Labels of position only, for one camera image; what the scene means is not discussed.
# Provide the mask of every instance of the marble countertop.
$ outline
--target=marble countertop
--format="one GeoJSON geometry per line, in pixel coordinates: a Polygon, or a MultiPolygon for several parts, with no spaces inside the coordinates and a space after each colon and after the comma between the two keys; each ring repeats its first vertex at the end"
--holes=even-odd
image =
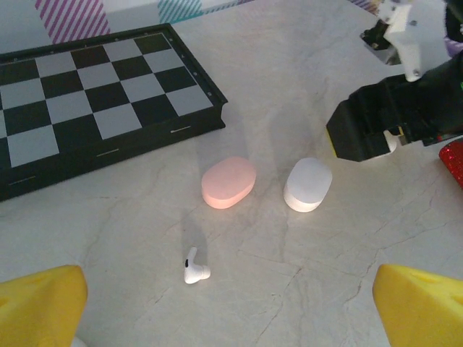
{"type": "Polygon", "coordinates": [[[333,157],[325,123],[362,85],[402,73],[362,46],[373,15],[346,0],[255,0],[175,24],[229,99],[226,128],[0,203],[0,280],[81,265],[89,346],[388,346],[371,294],[378,266],[463,278],[463,193],[420,143],[333,157]],[[229,210],[200,178],[230,155],[258,170],[229,210]],[[312,213],[284,182],[301,158],[334,181],[312,213]],[[210,279],[188,286],[195,245],[210,279]]]}

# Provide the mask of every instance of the red object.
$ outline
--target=red object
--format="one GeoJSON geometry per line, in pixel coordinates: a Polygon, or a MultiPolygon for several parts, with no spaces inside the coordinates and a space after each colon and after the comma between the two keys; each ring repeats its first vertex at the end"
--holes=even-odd
{"type": "Polygon", "coordinates": [[[463,140],[456,140],[441,149],[439,157],[463,189],[463,140]]]}

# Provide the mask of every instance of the black square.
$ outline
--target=black square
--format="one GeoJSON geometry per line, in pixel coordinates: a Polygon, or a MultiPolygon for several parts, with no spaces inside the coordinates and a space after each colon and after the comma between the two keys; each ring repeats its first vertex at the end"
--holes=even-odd
{"type": "Polygon", "coordinates": [[[124,59],[112,63],[120,80],[143,76],[153,73],[142,56],[124,59]]]}
{"type": "Polygon", "coordinates": [[[135,43],[143,54],[164,51],[170,49],[171,45],[162,34],[136,38],[135,43]]]}
{"type": "Polygon", "coordinates": [[[166,93],[196,85],[195,80],[185,67],[161,71],[154,75],[166,93]]]}
{"type": "Polygon", "coordinates": [[[77,71],[42,77],[41,82],[45,97],[48,99],[84,89],[77,71]]]}
{"type": "Polygon", "coordinates": [[[6,137],[0,139],[0,170],[11,168],[12,164],[9,160],[8,140],[6,137]]]}
{"type": "Polygon", "coordinates": [[[101,141],[100,131],[92,114],[54,124],[59,152],[71,152],[101,141]]]}
{"type": "Polygon", "coordinates": [[[8,135],[26,132],[51,124],[46,101],[29,103],[3,111],[8,135]]]}
{"type": "Polygon", "coordinates": [[[89,89],[85,93],[93,112],[129,103],[129,98],[120,82],[89,89]]]}
{"type": "Polygon", "coordinates": [[[109,62],[109,57],[103,46],[80,49],[79,51],[71,52],[71,55],[78,69],[109,62]]]}
{"type": "Polygon", "coordinates": [[[33,80],[34,78],[38,78],[38,69],[35,60],[0,65],[0,85],[9,85],[33,80]]]}
{"type": "Polygon", "coordinates": [[[137,101],[132,106],[142,127],[178,117],[174,107],[165,95],[137,101]]]}

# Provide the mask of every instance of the chessboard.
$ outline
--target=chessboard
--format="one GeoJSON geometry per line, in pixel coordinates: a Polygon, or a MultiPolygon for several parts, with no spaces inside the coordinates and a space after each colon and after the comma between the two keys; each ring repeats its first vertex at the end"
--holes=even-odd
{"type": "Polygon", "coordinates": [[[170,25],[0,56],[0,200],[221,129],[170,25]]]}

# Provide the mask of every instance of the white earbud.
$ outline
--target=white earbud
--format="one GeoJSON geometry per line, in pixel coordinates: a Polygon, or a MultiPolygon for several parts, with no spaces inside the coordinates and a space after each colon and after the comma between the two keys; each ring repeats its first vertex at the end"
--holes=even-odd
{"type": "Polygon", "coordinates": [[[211,276],[211,269],[209,267],[195,264],[196,253],[197,248],[191,248],[188,258],[185,260],[184,279],[187,284],[193,284],[211,276]]]}

